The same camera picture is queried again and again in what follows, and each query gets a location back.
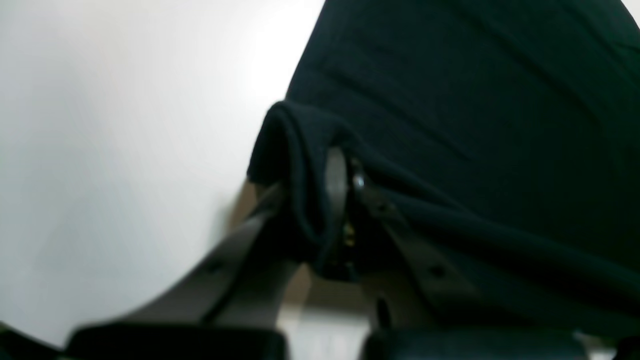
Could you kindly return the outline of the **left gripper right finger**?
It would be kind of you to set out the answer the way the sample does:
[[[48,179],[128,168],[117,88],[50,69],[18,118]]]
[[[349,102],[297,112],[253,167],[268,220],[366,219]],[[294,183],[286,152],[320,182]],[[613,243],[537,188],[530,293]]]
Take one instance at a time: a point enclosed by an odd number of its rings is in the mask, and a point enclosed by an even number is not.
[[[325,276],[358,283],[375,330],[496,326],[500,310],[409,226],[357,158],[327,153]]]

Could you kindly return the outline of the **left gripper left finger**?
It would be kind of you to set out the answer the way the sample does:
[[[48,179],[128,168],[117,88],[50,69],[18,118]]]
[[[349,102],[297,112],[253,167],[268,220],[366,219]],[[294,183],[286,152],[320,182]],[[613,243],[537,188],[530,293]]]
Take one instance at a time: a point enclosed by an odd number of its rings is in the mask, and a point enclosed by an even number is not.
[[[296,236],[290,192],[275,184],[194,269],[119,323],[275,331],[287,287],[301,264]]]

